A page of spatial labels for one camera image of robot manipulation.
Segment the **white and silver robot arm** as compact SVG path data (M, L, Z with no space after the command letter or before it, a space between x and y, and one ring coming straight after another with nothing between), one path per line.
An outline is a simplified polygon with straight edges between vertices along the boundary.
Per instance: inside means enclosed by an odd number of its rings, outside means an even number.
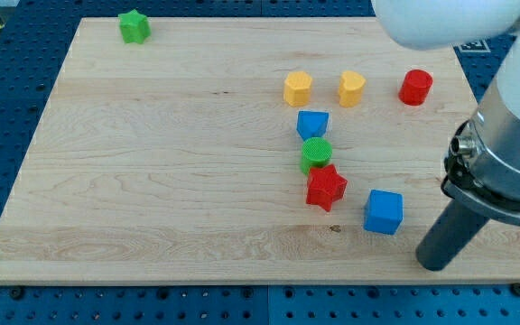
M472 116L451 138L442 191L450 203L431 232L472 236L493 219L520 227L520 1L378 0L387 34L418 51L517 38Z

